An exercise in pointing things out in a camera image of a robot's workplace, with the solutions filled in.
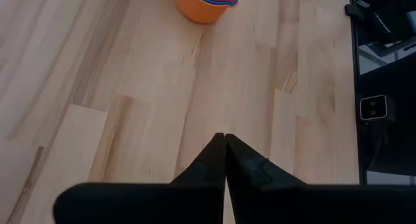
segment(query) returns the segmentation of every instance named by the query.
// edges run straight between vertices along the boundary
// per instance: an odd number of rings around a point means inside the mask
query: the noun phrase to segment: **wooden floor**
[[[170,182],[216,132],[308,183],[357,183],[349,0],[0,0],[0,224],[85,181]],[[229,197],[226,223],[233,223]]]

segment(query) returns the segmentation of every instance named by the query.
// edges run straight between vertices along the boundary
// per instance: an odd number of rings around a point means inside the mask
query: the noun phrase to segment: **orange cup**
[[[190,20],[197,23],[214,23],[227,10],[227,5],[214,5],[204,0],[176,0],[176,5]]]

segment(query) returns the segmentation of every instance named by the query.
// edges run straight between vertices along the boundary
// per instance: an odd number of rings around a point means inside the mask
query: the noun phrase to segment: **colorful stacking cups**
[[[197,23],[214,23],[229,7],[239,0],[176,0],[176,5],[186,17]]]

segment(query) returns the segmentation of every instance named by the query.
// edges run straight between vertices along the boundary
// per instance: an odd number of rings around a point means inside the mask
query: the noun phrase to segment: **wood grain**
[[[107,113],[69,105],[20,223],[53,223],[57,195],[87,181]]]
[[[0,0],[1,221],[51,223],[76,182],[170,182],[216,132],[357,183],[347,3],[240,0],[198,25],[174,0]]]

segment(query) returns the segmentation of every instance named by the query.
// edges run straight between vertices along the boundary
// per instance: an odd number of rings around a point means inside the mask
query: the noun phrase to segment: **light wood surface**
[[[197,25],[174,0],[0,0],[0,224],[52,223],[77,182],[170,182],[216,132],[358,183],[348,2],[240,0]]]

